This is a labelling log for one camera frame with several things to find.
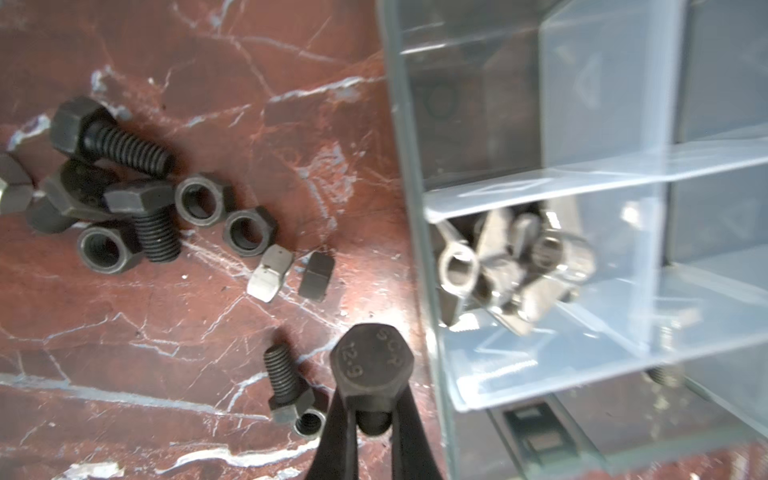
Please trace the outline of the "grey plastic compartment organizer box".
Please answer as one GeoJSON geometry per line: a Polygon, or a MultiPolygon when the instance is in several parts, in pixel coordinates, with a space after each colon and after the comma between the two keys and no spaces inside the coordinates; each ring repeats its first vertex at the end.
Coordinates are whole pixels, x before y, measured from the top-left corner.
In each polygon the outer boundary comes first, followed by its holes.
{"type": "Polygon", "coordinates": [[[767,437],[767,5],[381,1],[452,479],[767,437]],[[430,228],[570,197],[597,270],[519,336],[440,321],[430,228]]]}

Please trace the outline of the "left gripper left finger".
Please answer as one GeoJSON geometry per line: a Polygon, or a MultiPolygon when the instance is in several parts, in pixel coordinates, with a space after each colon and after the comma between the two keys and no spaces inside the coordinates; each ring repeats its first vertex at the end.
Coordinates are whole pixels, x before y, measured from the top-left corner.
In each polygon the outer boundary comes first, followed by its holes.
{"type": "Polygon", "coordinates": [[[356,412],[349,409],[338,390],[334,392],[326,424],[306,480],[357,480],[359,478],[356,412]]]}

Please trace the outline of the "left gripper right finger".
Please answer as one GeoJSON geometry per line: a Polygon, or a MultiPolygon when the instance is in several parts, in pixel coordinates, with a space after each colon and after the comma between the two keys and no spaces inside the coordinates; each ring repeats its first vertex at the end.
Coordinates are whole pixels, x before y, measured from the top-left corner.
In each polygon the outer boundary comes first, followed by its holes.
{"type": "Polygon", "coordinates": [[[407,387],[392,414],[392,478],[442,480],[411,389],[407,387]]]}

